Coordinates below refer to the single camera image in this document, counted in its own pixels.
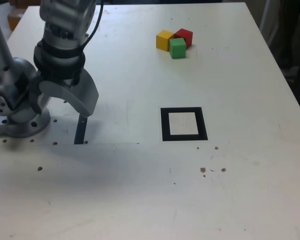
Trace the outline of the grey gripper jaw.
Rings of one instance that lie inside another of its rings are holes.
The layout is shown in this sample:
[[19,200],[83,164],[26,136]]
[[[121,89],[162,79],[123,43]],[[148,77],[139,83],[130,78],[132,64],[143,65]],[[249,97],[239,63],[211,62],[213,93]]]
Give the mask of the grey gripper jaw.
[[93,78],[85,69],[81,71],[76,85],[68,86],[64,82],[44,80],[38,86],[43,94],[65,100],[84,117],[94,113],[99,93]]
[[45,107],[45,96],[39,88],[39,83],[43,80],[40,74],[36,74],[29,82],[29,102],[35,113],[41,115]]

